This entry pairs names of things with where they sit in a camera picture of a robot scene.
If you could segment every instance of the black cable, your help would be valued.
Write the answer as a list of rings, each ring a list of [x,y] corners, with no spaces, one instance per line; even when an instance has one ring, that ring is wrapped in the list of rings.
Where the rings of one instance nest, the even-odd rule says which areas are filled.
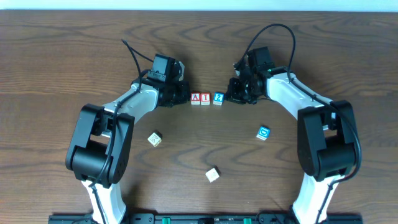
[[[307,90],[305,90],[305,89],[302,88],[300,85],[298,85],[298,84],[294,81],[294,78],[292,78],[292,77],[290,76],[290,67],[291,67],[291,65],[292,65],[293,56],[294,56],[294,51],[295,51],[295,48],[296,48],[296,38],[295,38],[295,36],[294,36],[293,31],[292,31],[289,27],[287,27],[286,25],[283,25],[283,24],[271,24],[271,25],[268,25],[268,26],[264,27],[262,30],[260,30],[260,32],[258,32],[257,35],[254,36],[254,38],[252,39],[252,41],[251,41],[250,44],[248,45],[246,51],[244,52],[242,58],[240,59],[240,61],[239,61],[238,64],[236,65],[236,67],[239,67],[240,64],[243,62],[244,56],[248,53],[250,47],[252,46],[252,44],[254,43],[254,41],[256,40],[256,38],[257,38],[264,30],[266,30],[266,29],[268,29],[268,28],[270,28],[270,27],[273,27],[273,26],[280,26],[280,27],[283,27],[283,28],[287,29],[287,30],[290,32],[290,34],[291,34],[291,36],[292,36],[292,39],[293,39],[292,54],[290,55],[289,66],[287,67],[287,77],[288,77],[289,81],[290,81],[294,86],[296,86],[299,90],[303,91],[305,94],[307,94],[308,96],[310,96],[313,100],[315,100],[315,101],[318,102],[318,103],[321,103],[323,106],[327,107],[329,110],[331,110],[332,112],[336,113],[336,115],[338,115],[338,116],[340,117],[341,122],[344,122],[344,123],[346,123],[346,124],[348,125],[349,130],[353,133],[353,136],[354,136],[354,138],[355,138],[355,144],[356,144],[356,152],[355,152],[355,153],[356,153],[356,165],[355,165],[354,171],[353,171],[352,173],[350,173],[350,175],[347,175],[346,177],[344,177],[344,178],[342,178],[342,179],[333,180],[332,182],[330,182],[330,184],[328,185],[328,191],[326,192],[325,198],[323,199],[323,202],[322,202],[322,204],[321,204],[321,207],[320,207],[320,209],[319,209],[319,211],[318,211],[317,219],[316,219],[316,221],[315,221],[315,223],[317,224],[317,223],[319,222],[320,215],[322,214],[322,210],[323,210],[323,208],[324,208],[325,205],[326,205],[326,201],[328,200],[328,197],[329,197],[329,195],[330,195],[330,192],[331,192],[331,190],[333,190],[333,185],[335,185],[336,183],[344,182],[344,181],[346,181],[346,180],[350,180],[350,179],[352,179],[352,178],[358,173],[359,168],[361,167],[361,161],[362,161],[361,144],[359,143],[359,137],[358,137],[358,134],[356,133],[356,131],[355,131],[355,129],[354,129],[354,126],[351,124],[351,122],[348,120],[348,118],[347,118],[342,112],[340,112],[338,109],[334,108],[334,107],[331,106],[330,104],[328,104],[328,103],[326,103],[326,102],[324,102],[324,101],[322,101],[322,100],[319,100],[319,99],[317,98],[317,95],[313,95],[313,94],[309,93]]]
[[[150,71],[150,69],[144,69],[144,70],[141,72],[141,77],[144,77],[149,71]]]
[[[93,194],[94,194],[94,196],[95,196],[95,201],[96,201],[96,203],[97,203],[99,213],[101,214],[102,222],[103,222],[104,224],[106,224],[106,222],[105,222],[105,216],[104,216],[104,212],[103,212],[102,207],[101,207],[100,197],[98,196],[97,188],[96,188],[95,186],[92,186],[91,189],[93,190]]]
[[[131,56],[133,57],[133,59],[134,59],[134,61],[135,61],[135,63],[136,63],[137,69],[138,69],[138,75],[140,75],[140,74],[141,74],[141,69],[139,68],[139,64],[138,64],[136,55],[134,55],[134,53],[133,53],[133,52],[137,52],[137,51],[134,50],[132,47],[130,47],[130,45],[127,43],[126,40],[122,39],[122,42],[123,42],[124,45],[130,50]]]
[[[136,54],[138,54],[138,55],[140,55],[141,57],[143,57],[144,59],[146,59],[146,60],[148,60],[148,61],[154,63],[154,61],[153,61],[152,59],[150,59],[149,57],[146,57],[145,55],[143,55],[143,54],[141,54],[140,52],[136,51],[134,48],[130,47],[130,45],[127,44],[127,41],[125,41],[125,40],[123,40],[123,39],[122,39],[122,41],[123,41],[123,43],[129,48],[130,51],[133,51],[133,52],[135,52]]]

